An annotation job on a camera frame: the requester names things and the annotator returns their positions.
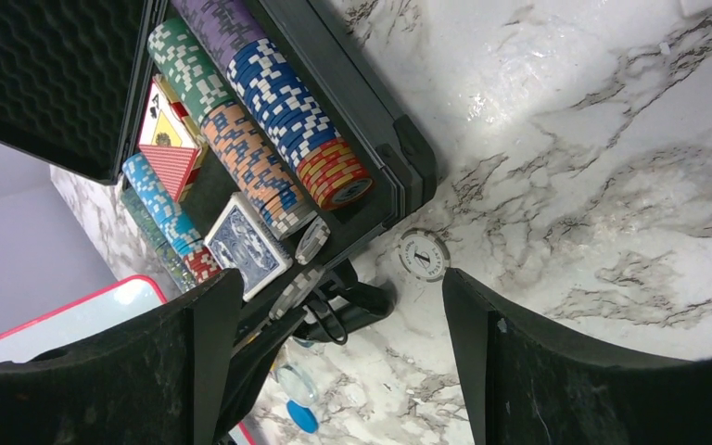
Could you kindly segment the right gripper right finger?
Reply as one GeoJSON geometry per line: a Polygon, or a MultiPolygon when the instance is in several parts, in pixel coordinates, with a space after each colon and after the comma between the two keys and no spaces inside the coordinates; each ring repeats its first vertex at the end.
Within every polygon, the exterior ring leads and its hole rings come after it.
{"type": "Polygon", "coordinates": [[[449,269],[442,298],[477,444],[712,444],[712,358],[590,337],[449,269]]]}

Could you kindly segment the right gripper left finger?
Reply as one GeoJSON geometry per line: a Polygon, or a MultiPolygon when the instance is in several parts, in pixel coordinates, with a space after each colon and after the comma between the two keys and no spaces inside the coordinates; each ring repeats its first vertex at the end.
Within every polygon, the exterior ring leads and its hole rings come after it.
{"type": "Polygon", "coordinates": [[[215,444],[252,409],[295,309],[235,350],[242,279],[181,297],[26,363],[0,362],[0,444],[215,444]]]}

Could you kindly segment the grey white poker chip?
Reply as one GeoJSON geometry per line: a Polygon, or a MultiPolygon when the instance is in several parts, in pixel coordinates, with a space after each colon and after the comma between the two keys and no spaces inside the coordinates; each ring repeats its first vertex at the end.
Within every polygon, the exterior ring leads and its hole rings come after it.
{"type": "Polygon", "coordinates": [[[406,231],[400,238],[398,249],[403,268],[428,283],[442,280],[451,265],[451,254],[444,242],[426,229],[406,231]]]}

